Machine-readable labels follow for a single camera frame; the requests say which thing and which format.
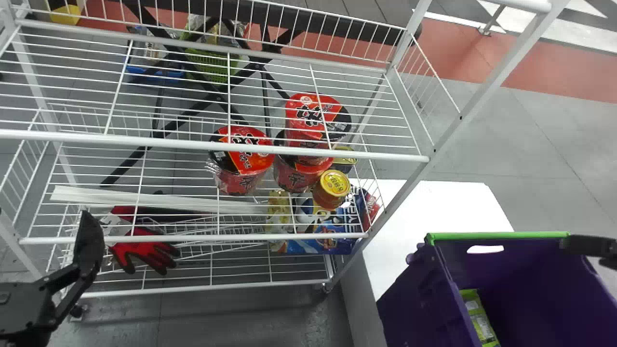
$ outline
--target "green crate rim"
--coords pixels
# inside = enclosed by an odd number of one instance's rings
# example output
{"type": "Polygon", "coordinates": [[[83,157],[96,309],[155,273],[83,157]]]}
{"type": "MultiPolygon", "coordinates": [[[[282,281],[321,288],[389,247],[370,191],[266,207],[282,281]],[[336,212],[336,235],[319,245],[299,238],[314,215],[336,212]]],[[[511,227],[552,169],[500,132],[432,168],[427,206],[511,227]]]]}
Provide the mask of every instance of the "green crate rim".
{"type": "Polygon", "coordinates": [[[428,233],[424,242],[434,246],[435,241],[566,238],[569,235],[570,232],[428,233]]]}

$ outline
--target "yellow can lid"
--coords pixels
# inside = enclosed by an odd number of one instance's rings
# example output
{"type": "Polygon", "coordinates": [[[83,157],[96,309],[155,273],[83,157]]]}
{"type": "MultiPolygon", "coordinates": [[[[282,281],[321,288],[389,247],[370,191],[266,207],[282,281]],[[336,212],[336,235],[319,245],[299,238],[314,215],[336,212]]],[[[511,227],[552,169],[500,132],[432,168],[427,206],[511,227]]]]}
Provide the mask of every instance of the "yellow can lid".
{"type": "Polygon", "coordinates": [[[338,170],[327,170],[319,178],[323,190],[331,196],[340,198],[349,194],[351,184],[344,173],[338,170]]]}

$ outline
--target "blue snack bag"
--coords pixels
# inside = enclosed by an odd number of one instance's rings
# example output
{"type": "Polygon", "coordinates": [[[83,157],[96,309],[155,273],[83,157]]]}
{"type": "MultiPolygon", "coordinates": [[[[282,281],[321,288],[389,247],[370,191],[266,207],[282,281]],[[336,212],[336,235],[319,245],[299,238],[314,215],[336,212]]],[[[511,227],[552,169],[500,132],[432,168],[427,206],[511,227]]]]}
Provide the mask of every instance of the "blue snack bag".
{"type": "MultiPolygon", "coordinates": [[[[345,202],[334,211],[316,205],[310,193],[293,198],[292,203],[297,233],[361,233],[368,230],[379,209],[374,197],[353,185],[345,202]]],[[[271,250],[288,254],[350,254],[355,242],[355,238],[286,240],[273,243],[271,250]]]]}

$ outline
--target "crate handle hole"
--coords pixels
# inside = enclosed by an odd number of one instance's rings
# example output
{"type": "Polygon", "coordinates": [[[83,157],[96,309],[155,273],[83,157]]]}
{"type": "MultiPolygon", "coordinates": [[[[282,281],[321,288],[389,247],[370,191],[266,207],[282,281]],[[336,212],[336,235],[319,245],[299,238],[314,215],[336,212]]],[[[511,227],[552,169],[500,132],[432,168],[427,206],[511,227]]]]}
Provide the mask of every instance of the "crate handle hole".
{"type": "Polygon", "coordinates": [[[485,253],[499,253],[503,252],[504,248],[501,245],[497,246],[471,246],[467,249],[468,254],[485,254],[485,253]]]}

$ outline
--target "caster wheel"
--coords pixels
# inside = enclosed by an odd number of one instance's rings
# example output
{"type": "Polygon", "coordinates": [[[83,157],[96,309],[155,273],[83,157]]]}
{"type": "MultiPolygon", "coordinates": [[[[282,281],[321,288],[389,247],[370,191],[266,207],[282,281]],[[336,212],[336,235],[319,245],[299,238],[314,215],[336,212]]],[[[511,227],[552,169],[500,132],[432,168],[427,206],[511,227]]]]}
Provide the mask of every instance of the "caster wheel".
{"type": "Polygon", "coordinates": [[[80,319],[80,318],[83,317],[84,311],[85,310],[84,310],[83,306],[75,305],[75,306],[73,306],[71,311],[68,312],[68,314],[70,314],[71,317],[73,317],[75,319],[80,319]]]}
{"type": "Polygon", "coordinates": [[[322,293],[327,295],[327,294],[330,294],[331,291],[332,291],[332,288],[328,289],[328,286],[326,286],[325,284],[321,285],[321,292],[322,293]]]}

